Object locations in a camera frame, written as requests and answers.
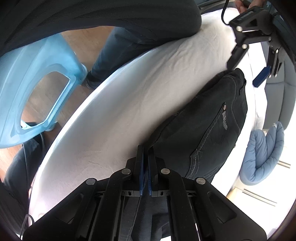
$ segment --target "person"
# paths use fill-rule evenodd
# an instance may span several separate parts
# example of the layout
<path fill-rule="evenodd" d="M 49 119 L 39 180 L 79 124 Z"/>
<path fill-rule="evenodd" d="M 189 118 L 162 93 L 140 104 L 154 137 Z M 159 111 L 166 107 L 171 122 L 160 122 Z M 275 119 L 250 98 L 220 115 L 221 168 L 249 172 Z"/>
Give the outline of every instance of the person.
<path fill-rule="evenodd" d="M 0 179 L 0 216 L 18 235 L 23 223 L 24 228 L 28 225 L 24 220 L 29 212 L 29 189 L 45 154 L 44 136 L 41 133 L 22 144 L 4 180 Z"/>
<path fill-rule="evenodd" d="M 263 6 L 266 0 L 253 0 L 249 8 L 253 6 Z M 89 89 L 97 88 L 106 78 L 108 78 L 114 71 L 123 66 L 128 61 L 145 53 L 146 51 L 160 46 L 172 40 L 177 40 L 184 37 L 190 37 L 197 33 L 201 25 L 201 16 L 199 10 L 194 7 L 192 3 L 184 2 L 190 6 L 194 14 L 190 16 L 189 25 L 184 25 L 186 30 L 184 32 L 176 31 L 179 24 L 170 26 L 168 22 L 168 29 L 151 29 L 154 37 L 143 35 L 144 28 L 121 28 L 115 27 L 109 35 L 103 49 L 101 50 L 98 59 L 96 60 L 92 70 L 88 72 L 85 78 L 84 85 Z M 247 10 L 241 0 L 235 0 L 235 5 L 239 13 Z"/>

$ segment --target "blue puffer garment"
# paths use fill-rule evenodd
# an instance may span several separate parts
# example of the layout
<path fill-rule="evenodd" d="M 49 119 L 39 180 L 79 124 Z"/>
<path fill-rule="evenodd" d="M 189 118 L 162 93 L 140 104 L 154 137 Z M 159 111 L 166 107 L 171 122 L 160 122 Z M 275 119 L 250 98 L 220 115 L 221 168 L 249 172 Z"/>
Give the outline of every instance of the blue puffer garment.
<path fill-rule="evenodd" d="M 239 177 L 245 185 L 256 185 L 272 172 L 284 148 L 284 128 L 276 122 L 265 136 L 253 130 L 244 155 Z"/>

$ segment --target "blue rolled fabric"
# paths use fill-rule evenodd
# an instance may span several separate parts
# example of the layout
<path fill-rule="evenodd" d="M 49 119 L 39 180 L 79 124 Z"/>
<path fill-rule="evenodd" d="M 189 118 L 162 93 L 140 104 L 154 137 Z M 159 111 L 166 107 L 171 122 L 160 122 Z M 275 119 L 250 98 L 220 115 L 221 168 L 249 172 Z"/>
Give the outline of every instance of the blue rolled fabric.
<path fill-rule="evenodd" d="M 276 122 L 265 136 L 253 130 L 244 155 L 239 177 L 245 185 L 256 185 L 272 172 L 284 148 L 284 128 Z"/>

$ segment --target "blue plastic chair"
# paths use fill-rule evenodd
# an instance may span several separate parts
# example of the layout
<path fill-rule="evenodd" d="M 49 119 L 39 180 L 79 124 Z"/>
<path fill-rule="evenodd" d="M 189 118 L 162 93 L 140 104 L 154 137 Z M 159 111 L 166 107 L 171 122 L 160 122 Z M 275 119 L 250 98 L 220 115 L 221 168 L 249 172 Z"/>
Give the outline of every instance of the blue plastic chair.
<path fill-rule="evenodd" d="M 21 120 L 24 107 L 38 82 L 51 72 L 65 75 L 69 82 L 46 119 L 36 126 Z M 51 130 L 63 105 L 87 69 L 61 34 L 15 49 L 0 58 L 0 148 L 23 143 Z"/>

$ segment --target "embroidered logo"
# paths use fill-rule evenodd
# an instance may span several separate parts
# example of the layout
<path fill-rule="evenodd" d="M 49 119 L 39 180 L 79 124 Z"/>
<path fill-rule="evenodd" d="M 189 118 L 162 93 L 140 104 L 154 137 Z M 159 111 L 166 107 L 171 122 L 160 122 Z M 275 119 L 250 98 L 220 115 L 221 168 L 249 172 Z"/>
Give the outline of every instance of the embroidered logo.
<path fill-rule="evenodd" d="M 222 117 L 223 117 L 223 127 L 225 130 L 227 130 L 227 124 L 226 124 L 226 111 L 222 112 Z"/>

